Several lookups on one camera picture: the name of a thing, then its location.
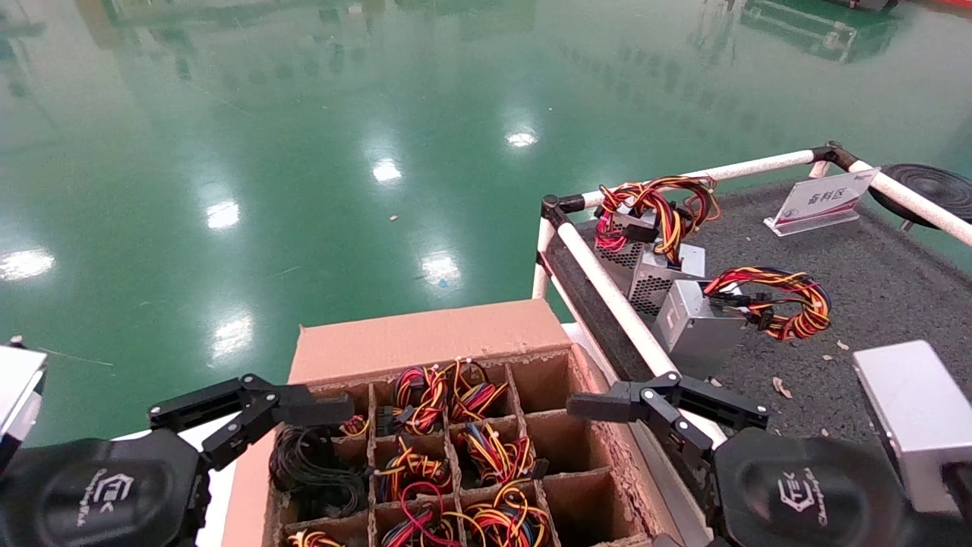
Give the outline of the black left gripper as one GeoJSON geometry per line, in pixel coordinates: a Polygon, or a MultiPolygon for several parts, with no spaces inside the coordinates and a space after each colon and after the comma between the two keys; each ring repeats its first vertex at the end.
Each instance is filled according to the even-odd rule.
{"type": "Polygon", "coordinates": [[[153,432],[139,438],[20,449],[2,472],[1,543],[194,545],[210,502],[209,470],[174,433],[243,411],[263,387],[243,376],[156,403],[148,411],[153,432]]]}

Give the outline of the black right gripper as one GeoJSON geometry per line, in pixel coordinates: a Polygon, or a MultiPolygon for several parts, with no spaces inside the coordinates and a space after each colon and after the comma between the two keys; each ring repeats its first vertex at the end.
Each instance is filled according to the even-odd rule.
{"type": "Polygon", "coordinates": [[[740,432],[714,453],[716,529],[730,544],[889,546],[898,539],[912,507],[890,464],[874,449],[764,432],[768,407],[674,372],[568,398],[574,418],[641,422],[690,494],[707,495],[714,439],[683,411],[740,432]],[[757,429],[744,430],[749,427],[757,429]]]}

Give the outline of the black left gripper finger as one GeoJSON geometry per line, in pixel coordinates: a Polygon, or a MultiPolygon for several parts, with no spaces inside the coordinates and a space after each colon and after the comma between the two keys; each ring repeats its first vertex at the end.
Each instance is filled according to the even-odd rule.
{"type": "Polygon", "coordinates": [[[353,418],[349,394],[314,397],[304,384],[287,387],[240,387],[232,392],[229,413],[238,412],[202,442],[200,458],[209,470],[224,470],[278,425],[342,425],[353,418]]]}

